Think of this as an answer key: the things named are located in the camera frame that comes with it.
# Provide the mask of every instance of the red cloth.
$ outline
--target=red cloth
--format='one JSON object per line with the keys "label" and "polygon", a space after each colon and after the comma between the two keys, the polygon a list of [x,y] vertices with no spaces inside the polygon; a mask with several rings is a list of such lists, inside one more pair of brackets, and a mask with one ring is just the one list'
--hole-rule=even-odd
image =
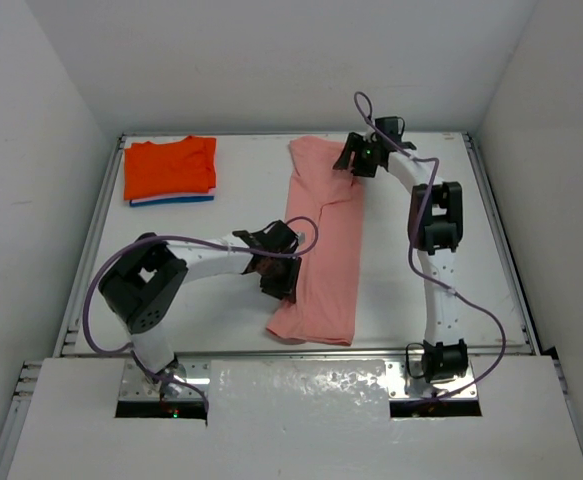
{"label": "red cloth", "polygon": [[[318,224],[319,239],[302,259],[296,303],[284,302],[267,329],[284,339],[348,346],[355,333],[364,188],[351,173],[332,169],[341,143],[307,136],[289,148],[295,169],[286,218],[310,217]],[[299,248],[313,241],[305,222],[292,228],[305,233]]]}
{"label": "red cloth", "polygon": [[207,193],[216,186],[212,137],[134,143],[124,150],[124,199],[173,193]]}

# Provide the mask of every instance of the stack of folded cloth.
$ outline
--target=stack of folded cloth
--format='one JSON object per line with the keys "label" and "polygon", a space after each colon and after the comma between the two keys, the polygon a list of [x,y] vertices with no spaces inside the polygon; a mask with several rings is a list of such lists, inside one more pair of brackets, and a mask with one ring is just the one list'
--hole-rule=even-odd
{"label": "stack of folded cloth", "polygon": [[132,207],[213,200],[215,144],[212,137],[134,143],[124,151],[124,200]]}

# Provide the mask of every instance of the pink towel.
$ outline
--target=pink towel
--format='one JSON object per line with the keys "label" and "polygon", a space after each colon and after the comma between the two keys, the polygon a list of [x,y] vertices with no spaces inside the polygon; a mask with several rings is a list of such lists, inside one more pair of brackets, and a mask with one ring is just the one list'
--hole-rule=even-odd
{"label": "pink towel", "polygon": [[[348,346],[355,333],[364,188],[349,172],[332,170],[343,144],[301,137],[289,148],[295,169],[286,218],[306,215],[320,233],[303,257],[296,303],[283,303],[267,329],[284,339]],[[313,241],[310,226],[298,222],[293,229],[305,233],[304,246]]]}

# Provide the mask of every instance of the white wall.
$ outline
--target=white wall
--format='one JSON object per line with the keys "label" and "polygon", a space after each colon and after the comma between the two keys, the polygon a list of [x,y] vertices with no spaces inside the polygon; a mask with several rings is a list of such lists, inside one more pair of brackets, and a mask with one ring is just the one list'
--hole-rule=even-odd
{"label": "white wall", "polygon": [[0,0],[0,430],[53,350],[107,149],[24,0]]}
{"label": "white wall", "polygon": [[583,430],[583,1],[542,0],[481,144],[544,346]]}
{"label": "white wall", "polygon": [[110,133],[473,130],[536,0],[27,0]]}

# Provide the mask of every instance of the white panel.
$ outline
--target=white panel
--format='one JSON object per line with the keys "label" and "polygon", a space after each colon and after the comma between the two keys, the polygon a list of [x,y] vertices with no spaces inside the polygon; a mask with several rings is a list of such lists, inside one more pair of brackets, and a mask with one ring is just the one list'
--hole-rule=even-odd
{"label": "white panel", "polygon": [[[175,137],[154,137],[173,141]],[[281,136],[218,137],[216,199],[196,205],[130,208],[122,200],[123,167],[109,206],[96,266],[147,231],[215,238],[238,229],[259,230],[282,218],[292,171],[288,143]],[[343,140],[344,135],[327,138]],[[492,309],[506,326],[509,344],[524,346],[521,315],[511,295],[478,186],[460,134],[409,134],[420,155],[441,159],[440,175],[459,181],[464,195],[464,238],[456,259],[458,290]],[[148,138],[132,137],[127,145]],[[406,232],[410,194],[384,171],[365,182],[364,234],[353,346],[403,348],[424,337],[424,285],[407,264]],[[278,300],[260,292],[259,277],[221,276],[182,287],[166,317],[176,351],[296,350],[322,348],[283,344],[265,331]],[[499,346],[499,331],[484,315],[461,305],[459,328],[468,345]],[[97,293],[92,304],[96,342],[122,345],[125,332]],[[82,332],[76,353],[89,353]]]}
{"label": "white panel", "polygon": [[9,480],[583,480],[547,357],[505,358],[479,387],[482,417],[400,420],[382,362],[213,362],[206,428],[114,418],[123,363],[44,363]]}
{"label": "white panel", "polygon": [[27,0],[111,134],[475,129],[535,0]]}
{"label": "white panel", "polygon": [[23,0],[0,0],[0,429],[52,351],[108,145]]}
{"label": "white panel", "polygon": [[542,1],[481,134],[544,347],[583,430],[583,2]]}

